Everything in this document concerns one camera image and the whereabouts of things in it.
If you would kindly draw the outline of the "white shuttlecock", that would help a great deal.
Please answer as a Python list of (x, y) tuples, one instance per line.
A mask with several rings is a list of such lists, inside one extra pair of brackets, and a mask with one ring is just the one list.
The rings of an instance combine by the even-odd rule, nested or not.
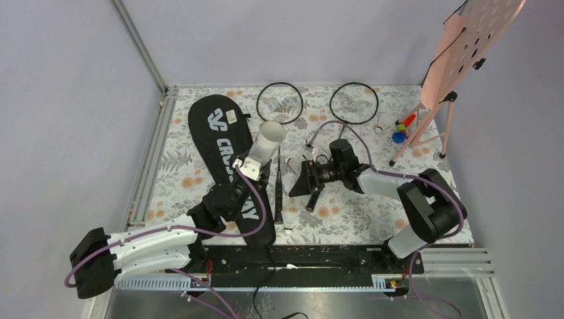
[(374, 133), (375, 134), (381, 134), (384, 131), (383, 125), (384, 122), (381, 120), (381, 116), (378, 117), (376, 124), (373, 127)]
[(283, 218), (283, 232), (290, 235), (299, 219), (299, 210), (294, 206), (284, 206), (281, 216)]
[(301, 172), (301, 160), (299, 158), (287, 158), (286, 164), (294, 174)]

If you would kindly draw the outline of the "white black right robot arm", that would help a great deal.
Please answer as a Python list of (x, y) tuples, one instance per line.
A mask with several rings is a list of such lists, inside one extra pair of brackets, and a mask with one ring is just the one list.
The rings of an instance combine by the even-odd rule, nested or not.
[(445, 237), (466, 220), (466, 208), (437, 170), (402, 175), (374, 169), (359, 162), (346, 139), (331, 142), (329, 149), (332, 158), (327, 163), (301, 162), (299, 177), (289, 196), (313, 195), (326, 184), (339, 181), (355, 193), (401, 202), (408, 225), (384, 242), (381, 263), (387, 272), (399, 273), (407, 266), (408, 256)]

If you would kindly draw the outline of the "white shuttlecock tube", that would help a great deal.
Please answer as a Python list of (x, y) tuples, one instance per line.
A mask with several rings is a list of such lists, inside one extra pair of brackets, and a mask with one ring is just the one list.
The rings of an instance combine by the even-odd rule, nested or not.
[(266, 121), (259, 127), (253, 145), (247, 158), (253, 158), (261, 163), (261, 168), (273, 157), (273, 154), (286, 138), (286, 131), (282, 124), (274, 121)]

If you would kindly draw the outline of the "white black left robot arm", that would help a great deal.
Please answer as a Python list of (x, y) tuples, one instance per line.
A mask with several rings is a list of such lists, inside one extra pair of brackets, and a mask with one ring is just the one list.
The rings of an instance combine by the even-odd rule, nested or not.
[(268, 215), (259, 191), (268, 184), (269, 169), (262, 169), (257, 179), (239, 168), (235, 173), (229, 185), (213, 186), (199, 204), (171, 221), (122, 233), (90, 230), (70, 253), (72, 269), (64, 286), (87, 299), (129, 276), (173, 268), (200, 272), (207, 258), (203, 240), (228, 238), (222, 220), (239, 217), (250, 195), (258, 200), (262, 216)]

